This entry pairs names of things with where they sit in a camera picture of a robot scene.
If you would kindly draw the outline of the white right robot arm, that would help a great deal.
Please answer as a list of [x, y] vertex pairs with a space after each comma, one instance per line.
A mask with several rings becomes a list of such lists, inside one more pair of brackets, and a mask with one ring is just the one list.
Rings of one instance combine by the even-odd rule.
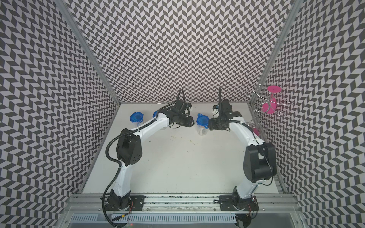
[[209, 119], [208, 129], [234, 133], [245, 149], [242, 163], [245, 177], [234, 187], [228, 203], [238, 211], [258, 211], [255, 191], [277, 174], [275, 146], [257, 136], [242, 114], [233, 111], [228, 99], [222, 98], [221, 88], [218, 90], [218, 103], [215, 107], [218, 116]]

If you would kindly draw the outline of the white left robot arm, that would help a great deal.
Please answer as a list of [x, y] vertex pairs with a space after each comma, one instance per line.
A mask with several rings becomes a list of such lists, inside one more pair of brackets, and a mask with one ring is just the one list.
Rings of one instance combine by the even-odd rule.
[[190, 116], [191, 107], [192, 104], [186, 101], [185, 93], [180, 89], [176, 99], [158, 109], [150, 121], [132, 130], [123, 129], [119, 136], [108, 143], [106, 157], [118, 164], [118, 170], [101, 197], [103, 210], [124, 211], [131, 207], [132, 171], [142, 158], [142, 142], [173, 125], [194, 126], [194, 119]]

